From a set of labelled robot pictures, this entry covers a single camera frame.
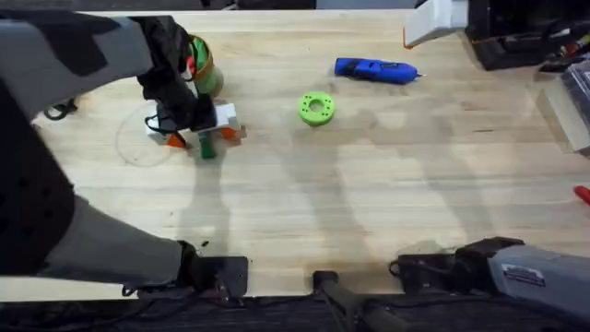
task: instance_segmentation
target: white block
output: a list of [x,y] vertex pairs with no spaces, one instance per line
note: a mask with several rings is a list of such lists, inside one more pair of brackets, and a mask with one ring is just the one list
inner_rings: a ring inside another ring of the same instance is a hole
[[468,0],[428,0],[406,19],[404,47],[454,33],[468,25]]

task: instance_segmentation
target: orange block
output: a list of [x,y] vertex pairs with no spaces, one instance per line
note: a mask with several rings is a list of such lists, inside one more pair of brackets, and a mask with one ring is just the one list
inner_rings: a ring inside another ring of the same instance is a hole
[[166,141],[166,145],[173,148],[186,148],[186,145],[176,135],[170,135]]
[[234,138],[237,137],[238,132],[231,129],[231,128],[220,128],[219,132],[221,133],[221,135],[223,136],[223,138],[225,138],[226,140],[232,140]]

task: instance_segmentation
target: orange object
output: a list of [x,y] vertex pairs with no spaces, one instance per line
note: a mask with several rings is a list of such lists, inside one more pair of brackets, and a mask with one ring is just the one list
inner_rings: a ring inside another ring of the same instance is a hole
[[173,148],[186,148],[184,142],[176,135],[170,135],[166,141],[166,145]]
[[573,188],[574,193],[580,197],[587,205],[590,205],[590,189],[583,185],[576,185]]
[[227,139],[227,140],[232,140],[234,138],[237,137],[238,132],[231,129],[231,128],[220,128],[219,132],[221,133],[221,135],[223,136],[223,138]]

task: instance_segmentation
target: blue glue gun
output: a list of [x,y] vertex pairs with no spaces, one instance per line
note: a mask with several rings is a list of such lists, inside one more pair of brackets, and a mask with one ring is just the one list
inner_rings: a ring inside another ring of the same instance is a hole
[[355,58],[337,58],[334,74],[396,84],[406,84],[422,76],[412,65]]

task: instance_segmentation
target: red object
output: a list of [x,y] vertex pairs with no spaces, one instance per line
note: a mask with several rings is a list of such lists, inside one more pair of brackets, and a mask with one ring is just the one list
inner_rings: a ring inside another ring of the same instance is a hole
[[573,188],[574,193],[580,197],[587,205],[590,205],[590,189],[583,185],[576,185]]
[[188,69],[191,71],[191,75],[195,74],[195,59],[192,55],[189,55],[186,59],[186,64],[188,65]]

